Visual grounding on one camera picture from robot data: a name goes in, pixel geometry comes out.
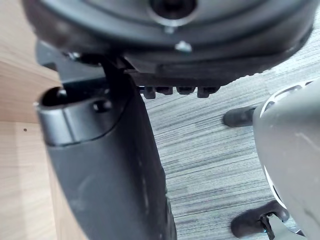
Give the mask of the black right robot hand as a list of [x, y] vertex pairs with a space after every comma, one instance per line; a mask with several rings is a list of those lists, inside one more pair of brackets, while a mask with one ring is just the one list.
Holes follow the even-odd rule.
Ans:
[[61, 87], [35, 109], [89, 240], [175, 240], [144, 99], [207, 98], [298, 52], [317, 0], [24, 0], [40, 65]]

